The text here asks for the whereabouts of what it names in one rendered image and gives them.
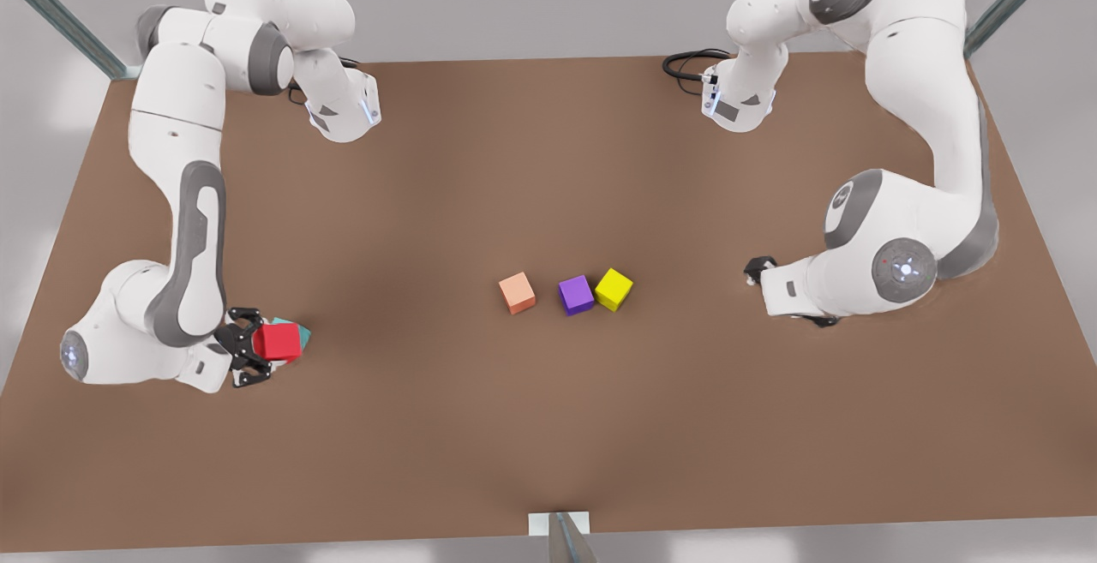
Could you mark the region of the red wooden cube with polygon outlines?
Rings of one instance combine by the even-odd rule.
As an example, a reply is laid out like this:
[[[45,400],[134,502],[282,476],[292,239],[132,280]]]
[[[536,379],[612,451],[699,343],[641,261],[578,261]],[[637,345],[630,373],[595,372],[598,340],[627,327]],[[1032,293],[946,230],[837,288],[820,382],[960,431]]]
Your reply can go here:
[[[255,354],[269,362],[291,362],[303,353],[299,325],[295,322],[272,322],[252,333]]]

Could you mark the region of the teal wooden cube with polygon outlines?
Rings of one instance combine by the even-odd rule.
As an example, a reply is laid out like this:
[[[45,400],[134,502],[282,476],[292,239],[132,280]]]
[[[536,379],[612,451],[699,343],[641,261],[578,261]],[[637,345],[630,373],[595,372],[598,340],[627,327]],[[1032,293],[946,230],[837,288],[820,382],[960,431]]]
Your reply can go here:
[[[275,317],[267,325],[267,341],[272,342],[273,347],[281,353],[286,354],[290,351],[292,340],[297,341],[297,349],[303,352],[306,345],[309,344],[310,337],[312,331],[296,320],[282,320],[282,318]]]

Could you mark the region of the yellow wooden cube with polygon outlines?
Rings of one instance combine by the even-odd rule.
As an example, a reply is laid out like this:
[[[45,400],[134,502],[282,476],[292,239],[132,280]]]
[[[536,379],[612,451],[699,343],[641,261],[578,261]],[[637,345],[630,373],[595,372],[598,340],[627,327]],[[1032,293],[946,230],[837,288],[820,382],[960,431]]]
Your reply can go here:
[[[593,294],[596,302],[611,312],[617,312],[627,299],[632,288],[633,281],[631,279],[610,267],[606,274],[600,278]]]

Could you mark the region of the purple wooden cube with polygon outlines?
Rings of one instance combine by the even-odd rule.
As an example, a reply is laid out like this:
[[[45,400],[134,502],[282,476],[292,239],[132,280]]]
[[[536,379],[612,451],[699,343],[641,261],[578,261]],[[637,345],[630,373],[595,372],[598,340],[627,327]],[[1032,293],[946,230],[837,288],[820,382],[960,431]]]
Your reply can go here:
[[[561,281],[559,299],[567,316],[592,309],[596,301],[589,281],[585,275]]]

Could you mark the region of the orange wooden cube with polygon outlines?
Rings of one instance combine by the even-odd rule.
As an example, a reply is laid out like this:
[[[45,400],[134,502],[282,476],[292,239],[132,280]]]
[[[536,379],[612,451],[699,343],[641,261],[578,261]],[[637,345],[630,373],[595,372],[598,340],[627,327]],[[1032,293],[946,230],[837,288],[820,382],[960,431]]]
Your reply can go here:
[[[510,314],[518,314],[536,305],[536,292],[531,286],[525,273],[516,273],[502,279],[499,282],[499,290],[501,290]]]

